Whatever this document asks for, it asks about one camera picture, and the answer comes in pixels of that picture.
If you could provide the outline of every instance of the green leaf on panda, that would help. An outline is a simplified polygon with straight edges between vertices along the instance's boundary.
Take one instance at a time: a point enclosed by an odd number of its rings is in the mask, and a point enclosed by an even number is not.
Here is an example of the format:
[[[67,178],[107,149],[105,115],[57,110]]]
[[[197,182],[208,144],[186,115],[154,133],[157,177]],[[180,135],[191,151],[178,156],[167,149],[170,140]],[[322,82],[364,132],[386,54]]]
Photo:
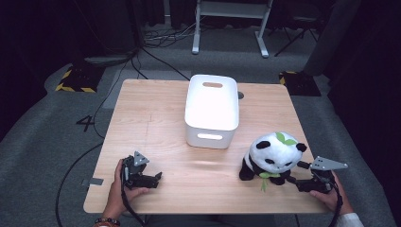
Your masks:
[[[283,144],[290,146],[290,145],[296,145],[297,142],[295,140],[288,139],[288,140],[284,141]]]
[[[271,173],[270,176],[272,178],[278,178],[278,177],[280,177],[280,173]]]
[[[259,174],[259,177],[261,177],[261,178],[268,178],[268,177],[270,177],[270,174],[269,174],[268,172],[263,172],[263,173],[260,173],[260,174]]]
[[[266,182],[266,179],[264,178],[263,182],[262,182],[262,186],[260,187],[260,190],[263,191],[263,192],[266,192],[266,187],[267,186],[268,186],[268,183]]]
[[[278,141],[280,141],[281,143],[284,144],[284,142],[286,142],[286,137],[281,132],[277,132],[276,137],[277,137]]]

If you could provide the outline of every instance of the panda plush toy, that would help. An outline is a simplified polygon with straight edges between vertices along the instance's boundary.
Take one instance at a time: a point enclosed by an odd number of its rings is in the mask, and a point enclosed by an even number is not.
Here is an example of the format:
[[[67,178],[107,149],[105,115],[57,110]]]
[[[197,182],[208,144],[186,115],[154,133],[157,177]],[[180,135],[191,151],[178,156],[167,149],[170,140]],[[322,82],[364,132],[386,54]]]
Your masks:
[[[281,185],[291,174],[291,169],[301,160],[307,147],[285,132],[274,132],[257,138],[242,160],[239,178],[250,181],[254,175]]]

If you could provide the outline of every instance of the stand leg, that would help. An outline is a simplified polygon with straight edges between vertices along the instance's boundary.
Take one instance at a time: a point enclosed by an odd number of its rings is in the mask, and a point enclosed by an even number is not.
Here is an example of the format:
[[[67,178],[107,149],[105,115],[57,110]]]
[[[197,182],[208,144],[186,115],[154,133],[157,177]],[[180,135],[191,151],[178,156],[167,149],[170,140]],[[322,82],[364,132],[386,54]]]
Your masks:
[[[266,48],[265,42],[263,41],[263,32],[265,31],[266,23],[268,22],[268,19],[269,19],[271,3],[272,3],[272,0],[269,1],[268,5],[266,6],[266,12],[265,12],[265,15],[263,16],[262,24],[260,25],[260,30],[255,31],[255,33],[254,33],[257,43],[259,44],[259,49],[260,49],[260,52],[261,52],[263,58],[269,57],[268,49]]]
[[[192,45],[192,54],[199,54],[200,52],[200,39],[201,39],[201,0],[198,0],[197,4],[197,16],[196,16],[196,26],[194,43]]]

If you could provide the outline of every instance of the handheld controller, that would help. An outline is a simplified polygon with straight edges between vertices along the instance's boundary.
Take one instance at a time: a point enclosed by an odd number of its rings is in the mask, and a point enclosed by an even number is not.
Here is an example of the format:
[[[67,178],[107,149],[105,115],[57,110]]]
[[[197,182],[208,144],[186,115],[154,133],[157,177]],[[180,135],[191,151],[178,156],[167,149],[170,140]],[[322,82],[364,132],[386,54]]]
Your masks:
[[[134,156],[129,156],[123,160],[121,178],[123,184],[132,190],[134,187],[156,188],[162,178],[162,172],[154,177],[143,175],[143,171],[149,160],[138,151]]]
[[[294,183],[300,192],[309,192],[311,190],[319,191],[327,194],[336,184],[333,169],[346,168],[347,164],[338,163],[322,157],[317,157],[312,164],[299,162],[297,166],[309,169],[312,173],[310,180],[296,180],[294,177],[288,177],[287,181]]]

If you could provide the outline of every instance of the panda ear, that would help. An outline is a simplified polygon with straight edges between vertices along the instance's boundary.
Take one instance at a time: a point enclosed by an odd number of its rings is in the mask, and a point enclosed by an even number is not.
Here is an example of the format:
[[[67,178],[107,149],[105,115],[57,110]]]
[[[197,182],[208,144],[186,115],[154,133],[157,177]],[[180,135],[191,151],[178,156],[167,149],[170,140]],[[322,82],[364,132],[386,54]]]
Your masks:
[[[259,144],[256,145],[256,148],[262,149],[262,148],[267,148],[270,147],[270,142],[269,141],[261,141]]]
[[[307,146],[303,143],[298,143],[297,144],[297,149],[301,152],[305,152],[305,150],[307,149]]]

